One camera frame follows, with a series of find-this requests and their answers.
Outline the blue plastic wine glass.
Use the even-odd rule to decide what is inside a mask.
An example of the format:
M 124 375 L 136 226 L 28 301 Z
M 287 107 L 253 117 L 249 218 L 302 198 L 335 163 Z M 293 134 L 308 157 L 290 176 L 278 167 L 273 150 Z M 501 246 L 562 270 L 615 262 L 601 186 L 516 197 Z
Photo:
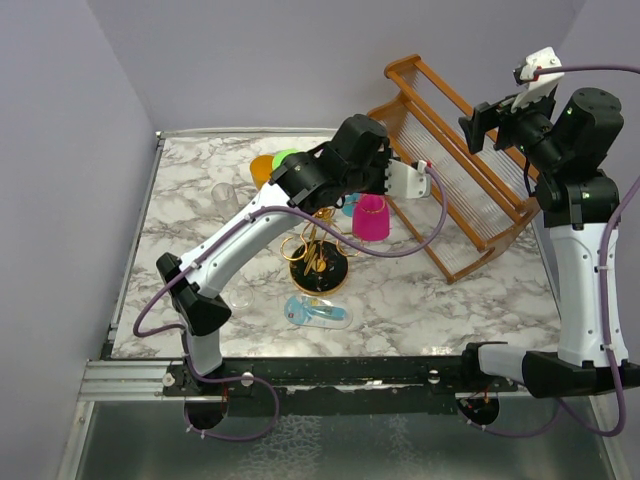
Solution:
M 341 208 L 341 212 L 346 216 L 351 218 L 353 216 L 355 207 L 360 199 L 359 193 L 353 193 L 350 195 L 346 195 L 344 198 L 344 202 Z

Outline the pink plastic wine glass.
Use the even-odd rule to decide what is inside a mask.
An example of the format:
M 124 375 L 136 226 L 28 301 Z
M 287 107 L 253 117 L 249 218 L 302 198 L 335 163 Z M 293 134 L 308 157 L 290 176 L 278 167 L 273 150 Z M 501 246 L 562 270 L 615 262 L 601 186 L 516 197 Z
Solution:
M 352 233 L 365 242 L 380 242 L 390 234 L 390 213 L 385 196 L 364 194 L 356 202 Z

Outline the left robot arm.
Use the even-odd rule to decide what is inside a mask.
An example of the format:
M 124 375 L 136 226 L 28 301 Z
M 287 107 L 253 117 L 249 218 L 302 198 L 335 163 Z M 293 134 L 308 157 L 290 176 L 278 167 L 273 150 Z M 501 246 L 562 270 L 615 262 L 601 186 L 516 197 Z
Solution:
M 238 270 L 276 237 L 322 208 L 339 207 L 352 193 L 381 193 L 390 161 L 386 129 L 356 114 L 333 138 L 309 151 L 288 155 L 256 197 L 211 238 L 175 256 L 163 254 L 156 267 L 186 323 L 192 364 L 186 382 L 206 395 L 220 385 L 219 330 L 231 316 L 221 297 Z

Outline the green plastic wine glass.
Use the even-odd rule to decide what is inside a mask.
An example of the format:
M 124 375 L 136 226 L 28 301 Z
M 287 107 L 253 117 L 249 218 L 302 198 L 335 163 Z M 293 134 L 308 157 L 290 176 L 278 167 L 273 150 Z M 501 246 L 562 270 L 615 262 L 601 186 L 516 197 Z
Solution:
M 297 152 L 298 152 L 297 149 L 286 149 L 286 150 L 282 150 L 282 151 L 276 153 L 273 156 L 272 163 L 271 163 L 272 170 L 276 170 L 282 164 L 283 160 L 287 156 L 289 156 L 291 154 L 294 154 L 294 153 L 297 153 Z

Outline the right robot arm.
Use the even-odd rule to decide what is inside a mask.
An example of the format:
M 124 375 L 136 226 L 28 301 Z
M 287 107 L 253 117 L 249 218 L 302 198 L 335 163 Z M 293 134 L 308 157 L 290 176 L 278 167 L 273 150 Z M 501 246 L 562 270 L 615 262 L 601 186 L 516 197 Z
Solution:
M 600 395 L 639 385 L 619 329 L 615 257 L 620 206 L 616 183 L 600 165 L 624 125 L 621 103 L 598 88 L 581 88 L 557 121 L 548 95 L 525 107 L 513 97 L 482 103 L 459 124 L 470 152 L 497 132 L 494 147 L 517 148 L 538 171 L 535 198 L 556 256 L 561 333 L 554 352 L 506 343 L 470 344 L 461 383 L 481 391 L 495 376 L 523 384 L 536 398 Z

